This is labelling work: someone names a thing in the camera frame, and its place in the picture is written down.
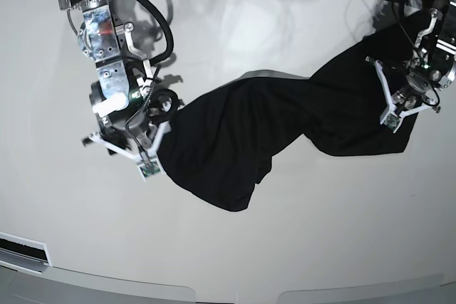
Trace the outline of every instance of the white tabletop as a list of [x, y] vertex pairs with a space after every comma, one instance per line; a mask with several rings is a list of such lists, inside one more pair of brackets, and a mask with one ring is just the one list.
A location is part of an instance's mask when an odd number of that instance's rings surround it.
[[[151, 1], [167, 13], [165, 0]], [[380, 7], [171, 2], [176, 61], [162, 75], [182, 77], [171, 88], [186, 103], [251, 70], [309, 77], [372, 33]], [[139, 5], [121, 7], [138, 28], [149, 21]], [[102, 147], [83, 148], [97, 129], [96, 74], [66, 14], [57, 0], [0, 0], [0, 13], [0, 231], [46, 242], [55, 266], [188, 286], [199, 301], [223, 303], [433, 274], [456, 281], [456, 89], [442, 94], [439, 115], [420, 114], [403, 154], [335, 158], [298, 139], [234, 214], [165, 175], [144, 183]]]

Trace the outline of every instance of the black cloth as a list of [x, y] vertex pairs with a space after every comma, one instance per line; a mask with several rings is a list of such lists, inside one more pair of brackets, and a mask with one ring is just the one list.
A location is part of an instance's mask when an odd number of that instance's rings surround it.
[[[424, 26], [419, 17], [408, 19], [408, 26], [415, 23], [412, 37]], [[393, 26], [336, 56], [310, 79], [248, 78], [213, 90], [171, 120], [160, 161], [182, 188], [241, 211], [271, 171], [271, 158], [302, 134], [332, 156], [403, 152], [416, 115], [395, 134], [380, 125], [385, 99], [375, 67], [365, 59], [404, 61], [411, 53]]]

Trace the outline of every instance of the black garment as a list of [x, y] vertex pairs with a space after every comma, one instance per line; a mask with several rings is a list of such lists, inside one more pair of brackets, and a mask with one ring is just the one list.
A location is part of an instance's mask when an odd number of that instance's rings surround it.
[[[412, 37], [427, 24], [414, 17]], [[210, 204], [241, 211], [271, 171], [272, 156], [302, 134], [333, 156], [403, 152], [416, 115], [395, 134], [380, 125], [385, 99], [366, 56], [403, 61], [411, 57], [410, 43], [393, 26], [336, 56], [308, 80], [250, 78], [199, 97], [176, 114], [163, 138], [158, 155], [165, 171]]]

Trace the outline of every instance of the white table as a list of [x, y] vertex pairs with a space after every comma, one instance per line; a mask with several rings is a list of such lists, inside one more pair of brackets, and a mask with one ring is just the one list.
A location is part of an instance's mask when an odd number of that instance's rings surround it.
[[[151, 1], [166, 13], [165, 0]], [[177, 60], [162, 75], [182, 76], [171, 88], [186, 103], [251, 70], [308, 77], [372, 33], [379, 6], [172, 0]], [[149, 21], [139, 5], [122, 7], [138, 28]], [[439, 115], [420, 114], [403, 154], [334, 158], [298, 139], [233, 214], [83, 148], [97, 129], [95, 68], [66, 14], [57, 0], [0, 0], [0, 12], [0, 231], [46, 242], [55, 266], [223, 303], [433, 274], [456, 281], [456, 89]]]

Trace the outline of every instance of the black fabric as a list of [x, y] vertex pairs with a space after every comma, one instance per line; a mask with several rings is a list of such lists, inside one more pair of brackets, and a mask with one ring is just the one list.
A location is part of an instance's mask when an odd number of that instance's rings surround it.
[[[424, 25], [420, 14], [407, 22], [412, 37]], [[379, 124], [386, 104], [366, 56], [403, 61], [411, 56], [410, 43], [393, 26], [336, 56], [308, 80], [249, 78], [201, 96], [171, 121], [158, 152], [165, 171], [210, 204], [241, 211], [271, 171], [271, 158], [302, 134], [333, 156], [403, 152], [416, 115], [395, 134]]]

